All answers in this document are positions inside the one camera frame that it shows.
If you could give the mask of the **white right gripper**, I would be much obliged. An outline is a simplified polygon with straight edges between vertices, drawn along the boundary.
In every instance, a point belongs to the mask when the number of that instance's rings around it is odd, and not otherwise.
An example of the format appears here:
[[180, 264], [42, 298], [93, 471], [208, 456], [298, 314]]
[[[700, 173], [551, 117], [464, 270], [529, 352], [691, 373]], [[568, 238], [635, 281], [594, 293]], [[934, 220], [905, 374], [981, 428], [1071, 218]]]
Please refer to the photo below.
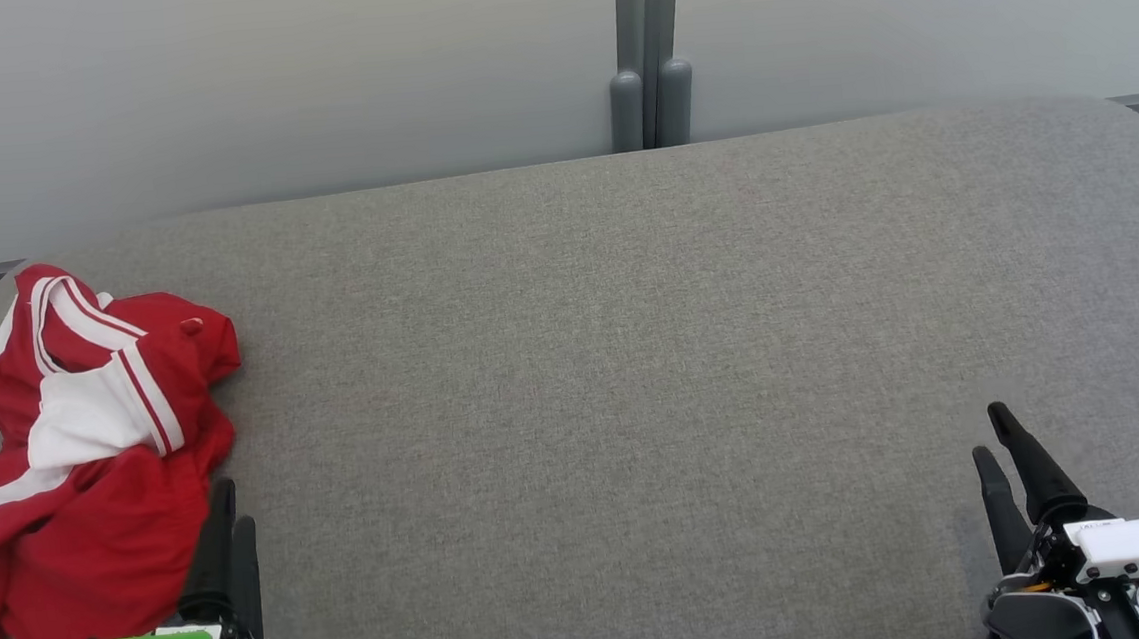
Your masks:
[[1083, 518], [1085, 494], [1010, 407], [992, 401], [988, 417], [1036, 527], [993, 453], [972, 448], [1003, 573], [982, 603], [986, 639], [1139, 639], [1139, 518]]

